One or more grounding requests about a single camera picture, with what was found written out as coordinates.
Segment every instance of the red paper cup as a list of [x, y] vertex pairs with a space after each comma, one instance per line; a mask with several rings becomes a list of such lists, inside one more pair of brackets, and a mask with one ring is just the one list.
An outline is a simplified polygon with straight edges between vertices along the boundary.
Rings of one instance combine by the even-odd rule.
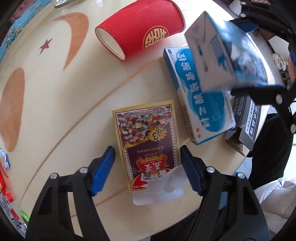
[[138, 0], [96, 27], [101, 43], [125, 60], [185, 29], [184, 16], [172, 0]]

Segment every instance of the blurry blue box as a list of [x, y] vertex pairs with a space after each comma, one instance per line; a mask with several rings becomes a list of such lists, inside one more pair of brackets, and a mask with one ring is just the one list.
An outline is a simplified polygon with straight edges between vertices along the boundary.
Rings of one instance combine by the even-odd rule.
[[202, 93], [189, 47], [166, 48], [165, 62], [195, 144], [208, 141], [235, 126], [232, 107], [223, 92]]
[[265, 67], [250, 37], [238, 26], [203, 12], [185, 37], [203, 92], [265, 85]]

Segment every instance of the red star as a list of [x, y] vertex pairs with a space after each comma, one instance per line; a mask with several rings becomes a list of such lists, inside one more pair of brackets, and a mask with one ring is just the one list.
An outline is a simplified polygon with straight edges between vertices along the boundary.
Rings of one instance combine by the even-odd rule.
[[50, 43], [50, 41], [52, 41], [52, 39], [49, 41], [47, 41], [47, 39], [46, 39], [45, 43], [40, 47], [40, 49], [41, 49], [40, 54], [43, 52], [44, 49], [49, 49], [48, 44]]

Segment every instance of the table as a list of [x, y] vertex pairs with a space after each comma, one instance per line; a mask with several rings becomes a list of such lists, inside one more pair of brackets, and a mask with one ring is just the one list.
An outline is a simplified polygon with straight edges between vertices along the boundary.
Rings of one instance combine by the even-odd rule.
[[[181, 145], [186, 144], [194, 156], [230, 175], [244, 159], [225, 143], [224, 135], [200, 146], [189, 141], [178, 97], [162, 58], [165, 47], [186, 43], [183, 33], [125, 61], [98, 41], [95, 27], [131, 2], [84, 0], [59, 10], [48, 5], [23, 29], [0, 65], [1, 101], [15, 100], [17, 110], [12, 117], [13, 125], [7, 126], [12, 131], [0, 139], [0, 148], [8, 153], [11, 163], [6, 182], [14, 195], [13, 205], [30, 214], [52, 172], [61, 176], [72, 174], [88, 166], [112, 145], [117, 157], [94, 203], [110, 239], [120, 241], [140, 240], [170, 227], [195, 211], [201, 197], [187, 182], [184, 195], [179, 199], [134, 205], [118, 152], [112, 109], [172, 99], [179, 141]], [[177, 2], [187, 27], [204, 10], [225, 20], [232, 19], [211, 0]], [[264, 58], [263, 61], [269, 83], [274, 83]], [[10, 86], [4, 97], [7, 83]], [[260, 128], [268, 108], [262, 108]], [[1, 113], [5, 118], [10, 114]], [[71, 196], [69, 203], [74, 229], [81, 234]]]

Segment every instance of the metal screw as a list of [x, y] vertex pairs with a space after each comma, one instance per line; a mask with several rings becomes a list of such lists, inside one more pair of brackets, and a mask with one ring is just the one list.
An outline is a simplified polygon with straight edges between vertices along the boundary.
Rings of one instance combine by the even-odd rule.
[[52, 174], [50, 174], [50, 179], [56, 179], [57, 178], [57, 173], [52, 173]]
[[296, 132], [296, 125], [292, 124], [290, 130], [291, 130], [291, 133], [294, 134]]
[[276, 102], [278, 104], [281, 104], [283, 102], [283, 97], [280, 94], [276, 95]]
[[87, 167], [82, 167], [79, 170], [80, 173], [87, 173], [87, 171], [88, 171]]
[[239, 172], [237, 174], [237, 176], [240, 178], [240, 179], [244, 179], [246, 176], [242, 173], [242, 172]]
[[214, 173], [215, 172], [215, 168], [213, 168], [213, 167], [207, 167], [207, 172]]

